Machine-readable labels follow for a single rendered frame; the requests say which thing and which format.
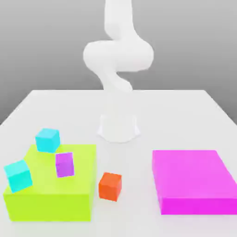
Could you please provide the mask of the small orange cube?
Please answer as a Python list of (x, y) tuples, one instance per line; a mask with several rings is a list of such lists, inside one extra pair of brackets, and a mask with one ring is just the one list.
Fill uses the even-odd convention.
[(122, 175), (105, 172), (98, 188), (101, 199), (117, 201), (122, 189)]

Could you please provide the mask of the small purple cube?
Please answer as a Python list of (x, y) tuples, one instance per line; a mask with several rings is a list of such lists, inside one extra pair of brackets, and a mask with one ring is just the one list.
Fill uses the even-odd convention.
[(75, 175), (73, 152), (56, 153), (56, 175), (57, 178)]

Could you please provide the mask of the small cyan cube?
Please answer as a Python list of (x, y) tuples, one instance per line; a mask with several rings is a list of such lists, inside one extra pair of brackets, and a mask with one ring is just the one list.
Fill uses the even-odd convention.
[(35, 140), (39, 152), (55, 153), (60, 146), (59, 130), (43, 128), (35, 136)]
[(30, 169), (24, 159), (4, 166), (4, 171), (12, 193), (33, 185)]

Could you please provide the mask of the large magenta box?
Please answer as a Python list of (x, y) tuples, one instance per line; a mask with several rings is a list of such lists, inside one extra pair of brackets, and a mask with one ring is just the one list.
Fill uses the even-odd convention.
[(237, 215), (237, 183), (215, 150), (154, 150), (162, 215)]

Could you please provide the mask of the large lime green box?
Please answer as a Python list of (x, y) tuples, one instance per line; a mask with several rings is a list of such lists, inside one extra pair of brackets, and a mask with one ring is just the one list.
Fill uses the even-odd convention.
[(72, 152), (75, 174), (58, 178), (55, 154), (28, 149), (24, 160), (33, 185), (3, 199), (11, 221), (90, 221), (96, 183), (96, 145), (62, 144), (57, 153)]

